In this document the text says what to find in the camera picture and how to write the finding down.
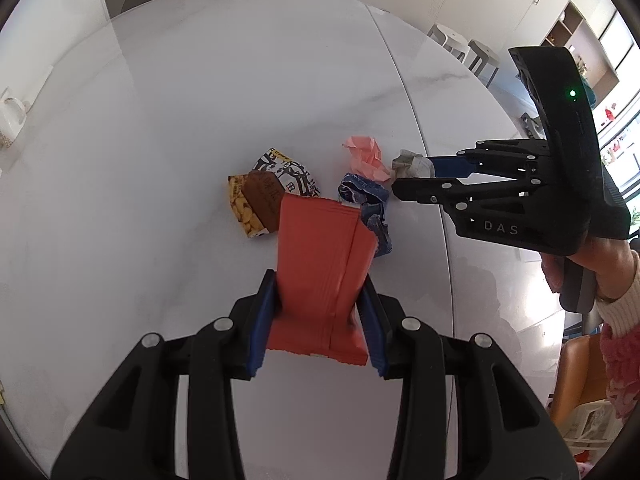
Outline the person right hand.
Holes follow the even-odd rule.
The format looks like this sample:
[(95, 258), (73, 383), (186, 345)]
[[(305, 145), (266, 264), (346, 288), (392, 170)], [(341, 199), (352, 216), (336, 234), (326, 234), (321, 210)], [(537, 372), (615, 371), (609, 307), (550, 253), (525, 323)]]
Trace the person right hand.
[(631, 288), (639, 257), (626, 240), (588, 237), (576, 254), (568, 256), (568, 260), (592, 271), (598, 296), (614, 301)]

